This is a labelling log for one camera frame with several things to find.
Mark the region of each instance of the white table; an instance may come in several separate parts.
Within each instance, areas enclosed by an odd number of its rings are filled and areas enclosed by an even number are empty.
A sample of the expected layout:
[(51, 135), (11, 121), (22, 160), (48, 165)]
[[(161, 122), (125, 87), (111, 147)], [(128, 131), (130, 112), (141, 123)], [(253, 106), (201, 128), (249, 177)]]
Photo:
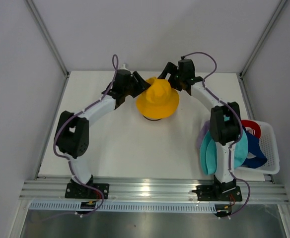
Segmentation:
[[(139, 72), (144, 78), (159, 72)], [(112, 80), (113, 71), (72, 71), (58, 111), (40, 176), (71, 175), (65, 159), (53, 153), (53, 138), (60, 113), (78, 112), (100, 97)], [(237, 75), (215, 73), (206, 85), (224, 100), (240, 105), (241, 118), (247, 118)], [(210, 113), (195, 98), (179, 92), (180, 102), (171, 117), (148, 121), (138, 112), (135, 99), (104, 116), (90, 128), (90, 144), (84, 154), (94, 176), (160, 179), (212, 179), (200, 168), (195, 142), (201, 124)], [(236, 170), (238, 178), (264, 181), (257, 172)]]

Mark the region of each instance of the gray wall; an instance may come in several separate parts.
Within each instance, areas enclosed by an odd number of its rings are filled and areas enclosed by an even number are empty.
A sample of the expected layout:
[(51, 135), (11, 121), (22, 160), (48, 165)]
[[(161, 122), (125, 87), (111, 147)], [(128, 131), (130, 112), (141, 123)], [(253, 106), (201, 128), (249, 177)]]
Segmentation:
[(280, 173), (290, 197), (290, 3), (246, 75), (255, 116), (275, 130)]
[(64, 78), (22, 0), (0, 0), (0, 238), (31, 178)]
[[(69, 70), (132, 70), (205, 51), (219, 72), (239, 72), (280, 0), (35, 0)], [(196, 68), (213, 64), (195, 57)]]

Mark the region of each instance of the plastic laundry basket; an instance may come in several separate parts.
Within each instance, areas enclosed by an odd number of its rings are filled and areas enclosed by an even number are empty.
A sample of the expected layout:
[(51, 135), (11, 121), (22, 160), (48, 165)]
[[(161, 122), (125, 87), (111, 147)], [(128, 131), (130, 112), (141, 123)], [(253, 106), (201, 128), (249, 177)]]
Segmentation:
[(262, 121), (255, 121), (261, 127), (260, 148), (268, 161), (261, 167), (256, 169), (238, 167), (237, 170), (254, 171), (264, 174), (274, 175), (280, 170), (280, 159), (278, 153), (278, 146), (275, 139), (273, 128), (270, 124)]

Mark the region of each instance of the turquoise hat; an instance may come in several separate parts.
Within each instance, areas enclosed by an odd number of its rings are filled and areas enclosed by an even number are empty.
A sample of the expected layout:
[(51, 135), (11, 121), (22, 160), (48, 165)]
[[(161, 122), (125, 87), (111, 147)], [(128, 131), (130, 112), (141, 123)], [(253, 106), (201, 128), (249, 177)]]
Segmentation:
[[(248, 156), (248, 138), (243, 130), (242, 139), (237, 143), (234, 151), (234, 168), (243, 164)], [(217, 147), (208, 131), (200, 145), (200, 163), (203, 172), (207, 175), (214, 174), (217, 170)]]

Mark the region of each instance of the yellow bucket hat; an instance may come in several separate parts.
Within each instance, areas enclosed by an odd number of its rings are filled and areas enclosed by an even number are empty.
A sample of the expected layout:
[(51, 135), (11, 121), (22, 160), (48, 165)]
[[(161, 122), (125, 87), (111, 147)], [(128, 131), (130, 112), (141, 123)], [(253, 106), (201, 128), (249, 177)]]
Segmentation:
[(149, 78), (151, 86), (137, 98), (136, 106), (140, 113), (150, 119), (161, 119), (172, 115), (179, 103), (175, 89), (165, 79)]

